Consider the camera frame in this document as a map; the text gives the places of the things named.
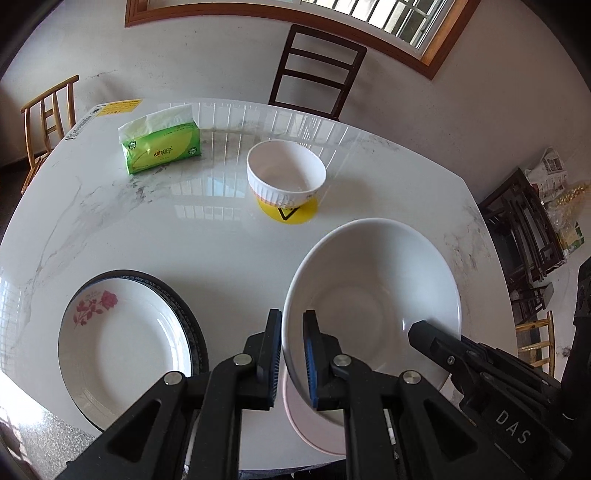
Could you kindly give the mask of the green tissue pack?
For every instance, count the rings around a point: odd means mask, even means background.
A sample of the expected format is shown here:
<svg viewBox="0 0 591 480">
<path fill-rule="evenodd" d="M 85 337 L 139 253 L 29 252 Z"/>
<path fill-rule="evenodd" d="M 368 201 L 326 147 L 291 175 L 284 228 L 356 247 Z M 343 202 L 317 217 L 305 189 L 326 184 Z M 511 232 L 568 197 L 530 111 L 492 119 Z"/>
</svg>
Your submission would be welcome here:
<svg viewBox="0 0 591 480">
<path fill-rule="evenodd" d="M 132 120 L 118 129 L 130 175 L 201 154 L 192 106 L 178 105 Z"/>
</svg>

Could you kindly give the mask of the large pink bowl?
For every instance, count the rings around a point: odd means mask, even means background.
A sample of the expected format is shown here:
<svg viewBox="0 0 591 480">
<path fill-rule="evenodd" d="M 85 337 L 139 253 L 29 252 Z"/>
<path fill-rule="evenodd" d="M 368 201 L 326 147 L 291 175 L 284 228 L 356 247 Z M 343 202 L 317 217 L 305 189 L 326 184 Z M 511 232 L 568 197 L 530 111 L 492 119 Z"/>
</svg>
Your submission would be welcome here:
<svg viewBox="0 0 591 480">
<path fill-rule="evenodd" d="M 318 413 L 301 398 L 287 370 L 281 374 L 281 395 L 287 419 L 304 443 L 332 456 L 346 454 L 344 414 L 342 411 Z"/>
</svg>

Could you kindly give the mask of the dark wooden chair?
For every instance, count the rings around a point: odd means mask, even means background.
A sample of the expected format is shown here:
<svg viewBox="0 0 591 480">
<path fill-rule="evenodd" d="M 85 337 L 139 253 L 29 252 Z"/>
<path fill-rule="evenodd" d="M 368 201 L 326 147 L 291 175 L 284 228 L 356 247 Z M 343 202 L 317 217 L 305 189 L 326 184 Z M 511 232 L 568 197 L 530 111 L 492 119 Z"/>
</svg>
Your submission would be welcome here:
<svg viewBox="0 0 591 480">
<path fill-rule="evenodd" d="M 339 120 L 368 48 L 351 40 L 304 25 L 293 24 L 280 55 L 269 104 Z M 321 92 L 332 92 L 334 101 L 280 99 L 284 80 L 301 81 Z"/>
</svg>

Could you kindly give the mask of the yellow round warning sticker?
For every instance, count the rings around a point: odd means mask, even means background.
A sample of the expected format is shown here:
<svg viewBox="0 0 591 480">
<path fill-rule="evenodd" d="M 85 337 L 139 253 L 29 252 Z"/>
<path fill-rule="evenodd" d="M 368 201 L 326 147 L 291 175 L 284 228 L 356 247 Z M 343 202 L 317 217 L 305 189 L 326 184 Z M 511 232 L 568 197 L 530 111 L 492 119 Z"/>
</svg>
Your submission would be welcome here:
<svg viewBox="0 0 591 480">
<path fill-rule="evenodd" d="M 311 221 L 318 212 L 318 200 L 311 198 L 307 203 L 302 204 L 297 208 L 278 208 L 266 204 L 263 200 L 256 198 L 256 203 L 259 205 L 260 210 L 263 211 L 266 216 L 273 219 L 276 222 L 287 225 L 298 225 L 304 224 Z"/>
</svg>

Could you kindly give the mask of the wood framed window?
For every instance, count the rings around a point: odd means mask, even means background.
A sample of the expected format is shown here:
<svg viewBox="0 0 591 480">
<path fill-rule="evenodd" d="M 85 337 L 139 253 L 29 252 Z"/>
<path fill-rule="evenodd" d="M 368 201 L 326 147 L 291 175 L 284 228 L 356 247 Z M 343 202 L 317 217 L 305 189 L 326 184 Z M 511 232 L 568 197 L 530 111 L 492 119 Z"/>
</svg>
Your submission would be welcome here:
<svg viewBox="0 0 591 480">
<path fill-rule="evenodd" d="M 480 3 L 456 1 L 424 50 L 414 52 L 403 41 L 373 25 L 311 3 L 281 1 L 199 1 L 163 7 L 128 1 L 126 28 L 149 22 L 195 16 L 240 16 L 300 24 L 372 48 L 432 80 L 446 61 Z"/>
</svg>

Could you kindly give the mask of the white rabbit bowl pink band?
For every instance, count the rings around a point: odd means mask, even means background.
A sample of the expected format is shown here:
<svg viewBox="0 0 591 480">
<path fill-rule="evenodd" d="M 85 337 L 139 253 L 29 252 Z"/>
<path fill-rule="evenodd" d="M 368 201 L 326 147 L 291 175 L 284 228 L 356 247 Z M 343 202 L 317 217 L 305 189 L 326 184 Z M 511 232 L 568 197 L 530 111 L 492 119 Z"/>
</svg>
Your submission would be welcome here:
<svg viewBox="0 0 591 480">
<path fill-rule="evenodd" d="M 325 165 L 314 152 L 293 141 L 269 140 L 246 156 L 249 187 L 271 207 L 294 209 L 315 196 L 327 179 Z"/>
</svg>

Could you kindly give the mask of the white bowl blue band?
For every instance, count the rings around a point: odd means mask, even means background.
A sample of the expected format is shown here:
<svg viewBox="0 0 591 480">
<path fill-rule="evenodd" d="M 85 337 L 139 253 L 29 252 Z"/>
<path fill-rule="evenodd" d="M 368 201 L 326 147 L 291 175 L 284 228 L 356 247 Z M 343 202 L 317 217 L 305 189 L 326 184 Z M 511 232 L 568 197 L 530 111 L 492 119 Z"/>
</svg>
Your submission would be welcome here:
<svg viewBox="0 0 591 480">
<path fill-rule="evenodd" d="M 304 312 L 339 340 L 342 352 L 375 371 L 421 373 L 436 388 L 448 374 L 409 342 L 413 324 L 426 320 L 459 338 L 458 287 L 439 250 L 398 221 L 366 218 L 325 235 L 298 266 L 283 306 L 283 354 L 295 391 L 308 402 Z"/>
</svg>

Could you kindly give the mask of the light wooden chair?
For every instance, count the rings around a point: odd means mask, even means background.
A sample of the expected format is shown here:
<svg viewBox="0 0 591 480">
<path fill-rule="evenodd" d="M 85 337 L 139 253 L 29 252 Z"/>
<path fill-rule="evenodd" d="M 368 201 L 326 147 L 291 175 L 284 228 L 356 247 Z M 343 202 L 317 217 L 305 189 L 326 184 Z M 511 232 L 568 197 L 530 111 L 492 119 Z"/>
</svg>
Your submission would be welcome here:
<svg viewBox="0 0 591 480">
<path fill-rule="evenodd" d="M 66 78 L 43 93 L 37 95 L 21 108 L 21 113 L 24 118 L 25 149 L 29 162 L 29 172 L 22 185 L 21 194 L 26 192 L 27 188 L 32 183 L 32 180 L 52 153 L 55 146 L 63 140 L 65 134 L 76 125 L 74 85 L 78 81 L 78 75 Z M 65 91 L 65 113 L 68 130 L 64 128 L 60 111 L 59 93 L 62 90 Z M 35 153 L 33 148 L 32 111 L 35 108 L 39 110 L 40 134 L 45 148 L 45 151 L 39 154 Z"/>
</svg>

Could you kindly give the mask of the large blue floral plate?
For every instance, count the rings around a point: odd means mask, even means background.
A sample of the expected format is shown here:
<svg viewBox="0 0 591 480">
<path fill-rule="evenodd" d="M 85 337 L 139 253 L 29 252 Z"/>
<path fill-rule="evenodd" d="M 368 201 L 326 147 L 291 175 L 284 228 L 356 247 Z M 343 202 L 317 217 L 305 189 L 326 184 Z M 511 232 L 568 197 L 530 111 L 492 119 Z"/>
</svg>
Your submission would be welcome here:
<svg viewBox="0 0 591 480">
<path fill-rule="evenodd" d="M 172 309 L 183 330 L 190 353 L 190 376 L 197 376 L 198 374 L 204 374 L 209 371 L 206 342 L 197 318 L 193 315 L 190 307 L 184 300 L 162 280 L 136 270 L 111 270 L 89 279 L 77 290 L 77 293 L 81 293 L 84 289 L 94 286 L 103 280 L 114 278 L 122 278 L 141 283 L 157 293 Z"/>
</svg>

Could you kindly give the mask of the yellow label on table edge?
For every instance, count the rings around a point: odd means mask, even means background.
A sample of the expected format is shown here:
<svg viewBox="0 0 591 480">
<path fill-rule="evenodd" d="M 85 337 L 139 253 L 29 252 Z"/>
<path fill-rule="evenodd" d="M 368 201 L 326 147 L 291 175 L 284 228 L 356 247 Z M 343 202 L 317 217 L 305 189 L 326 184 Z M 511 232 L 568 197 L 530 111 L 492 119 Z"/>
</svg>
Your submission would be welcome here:
<svg viewBox="0 0 591 480">
<path fill-rule="evenodd" d="M 141 99 L 123 100 L 106 103 L 98 111 L 98 116 L 130 113 L 142 103 Z"/>
</svg>

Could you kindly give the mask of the white plate with pink rose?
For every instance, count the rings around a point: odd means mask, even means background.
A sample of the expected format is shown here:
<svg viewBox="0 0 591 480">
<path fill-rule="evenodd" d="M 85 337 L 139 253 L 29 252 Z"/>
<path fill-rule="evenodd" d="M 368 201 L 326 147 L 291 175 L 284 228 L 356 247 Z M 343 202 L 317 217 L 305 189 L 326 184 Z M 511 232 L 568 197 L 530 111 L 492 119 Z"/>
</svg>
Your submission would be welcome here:
<svg viewBox="0 0 591 480">
<path fill-rule="evenodd" d="M 189 376 L 199 366 L 172 302 L 122 276 L 91 280 L 76 292 L 62 317 L 58 360 L 71 399 L 100 431 L 167 372 Z"/>
</svg>

